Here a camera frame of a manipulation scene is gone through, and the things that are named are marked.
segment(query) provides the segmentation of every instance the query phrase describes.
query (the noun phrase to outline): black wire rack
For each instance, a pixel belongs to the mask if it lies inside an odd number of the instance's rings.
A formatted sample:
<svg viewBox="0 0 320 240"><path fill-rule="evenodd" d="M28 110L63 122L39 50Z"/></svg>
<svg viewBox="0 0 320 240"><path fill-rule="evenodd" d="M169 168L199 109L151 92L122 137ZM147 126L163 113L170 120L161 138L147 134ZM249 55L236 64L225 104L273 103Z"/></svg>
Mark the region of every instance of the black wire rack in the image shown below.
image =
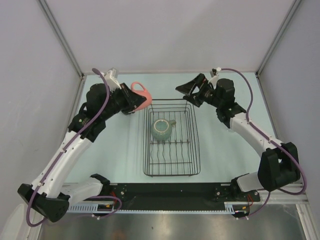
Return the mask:
<svg viewBox="0 0 320 240"><path fill-rule="evenodd" d="M144 109L143 172L147 176L192 176L200 173L199 135L195 108L183 99L153 99ZM157 141L150 129L154 121L175 120L166 141Z"/></svg>

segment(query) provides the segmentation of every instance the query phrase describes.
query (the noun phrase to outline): light blue table surface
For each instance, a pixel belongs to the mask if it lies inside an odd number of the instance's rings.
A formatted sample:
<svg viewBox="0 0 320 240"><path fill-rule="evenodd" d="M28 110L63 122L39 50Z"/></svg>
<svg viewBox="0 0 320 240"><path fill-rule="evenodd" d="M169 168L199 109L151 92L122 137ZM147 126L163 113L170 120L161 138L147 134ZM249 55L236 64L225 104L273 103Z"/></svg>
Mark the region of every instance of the light blue table surface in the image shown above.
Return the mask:
<svg viewBox="0 0 320 240"><path fill-rule="evenodd" d="M245 81L236 73L220 73L220 78L234 81L235 99L247 108L250 92ZM254 73L244 74L253 89L252 120L274 135L267 109ZM197 73L173 74L121 74L119 83L141 82L153 99L180 99L183 95L175 87L189 82ZM80 105L86 101L91 85L102 80L89 75L81 96ZM106 122L105 130L80 157L66 182L81 182L92 174L100 174L112 183L209 183L229 182L231 179L258 170L260 158L254 149L235 132L222 124L216 109L204 103L195 108L199 133L201 172L195 176L150 177L143 173L143 113L124 115L118 113Z"/></svg>

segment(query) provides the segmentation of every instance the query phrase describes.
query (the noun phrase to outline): teapot handle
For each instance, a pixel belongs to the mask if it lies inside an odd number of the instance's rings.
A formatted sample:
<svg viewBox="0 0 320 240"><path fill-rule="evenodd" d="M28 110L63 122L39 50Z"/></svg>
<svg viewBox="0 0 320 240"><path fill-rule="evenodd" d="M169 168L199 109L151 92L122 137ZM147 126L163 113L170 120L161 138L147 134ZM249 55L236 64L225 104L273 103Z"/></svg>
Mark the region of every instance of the teapot handle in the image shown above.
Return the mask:
<svg viewBox="0 0 320 240"><path fill-rule="evenodd" d="M144 92L148 92L148 90L145 88L145 86L143 86L142 83L141 83L141 82L138 82L138 81L135 81L135 82L133 82L133 83L131 84L130 88L131 88L132 91L135 90L135 85L136 85L136 84L140 85L140 86L142 87L142 89L143 89Z"/></svg>

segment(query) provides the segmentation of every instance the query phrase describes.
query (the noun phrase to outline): pink mug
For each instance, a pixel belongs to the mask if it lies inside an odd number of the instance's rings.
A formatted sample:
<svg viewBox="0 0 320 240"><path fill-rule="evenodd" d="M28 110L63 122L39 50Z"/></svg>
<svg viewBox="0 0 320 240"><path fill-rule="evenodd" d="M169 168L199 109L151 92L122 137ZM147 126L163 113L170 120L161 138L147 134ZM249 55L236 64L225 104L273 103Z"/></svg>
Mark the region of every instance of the pink mug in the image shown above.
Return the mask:
<svg viewBox="0 0 320 240"><path fill-rule="evenodd" d="M135 85L138 84L142 87L143 90L135 90ZM139 106L137 107L135 110L133 110L133 112L139 111L141 109L144 109L146 107L148 107L151 103L152 103L152 96L150 94L150 92L148 92L148 90L145 88L145 86L142 85L141 82L135 81L131 84L131 91L139 94L141 96L144 96L146 98L146 100Z"/></svg>

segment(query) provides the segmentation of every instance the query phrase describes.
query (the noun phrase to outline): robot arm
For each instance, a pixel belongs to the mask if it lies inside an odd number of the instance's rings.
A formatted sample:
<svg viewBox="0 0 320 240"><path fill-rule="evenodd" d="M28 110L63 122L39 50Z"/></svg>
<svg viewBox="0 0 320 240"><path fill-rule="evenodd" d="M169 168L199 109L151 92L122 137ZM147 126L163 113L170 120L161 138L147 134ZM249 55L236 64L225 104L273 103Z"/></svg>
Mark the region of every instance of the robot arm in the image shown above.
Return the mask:
<svg viewBox="0 0 320 240"><path fill-rule="evenodd" d="M119 84L115 69L109 70L104 78L108 83L110 95L101 114L82 130L100 111L106 100L107 90L103 83L91 86L86 94L86 102L72 119L61 146L43 172L31 184L22 184L18 189L19 195L27 204L32 202L32 208L52 222L61 219L70 205L97 196L103 191L108 194L105 188L108 188L110 182L98 174L92 175L88 181L82 183L64 185L64 182L82 153L105 129L106 120L120 111L126 115L130 114L147 100L146 97L131 91L125 83ZM82 132L66 147L80 130Z"/></svg>
<svg viewBox="0 0 320 240"><path fill-rule="evenodd" d="M258 171L231 180L234 191L239 193L265 189L271 192L299 180L301 174L298 168L272 142L284 148L298 161L296 146L291 142L283 143L264 131L258 132L252 120L247 119L246 110L235 102L234 82L226 78L219 79L215 69L212 70L211 77L208 81L205 75L200 73L192 81L177 86L176 90L184 94L183 99L197 107L203 102L216 107L220 122L241 135L258 153Z"/></svg>

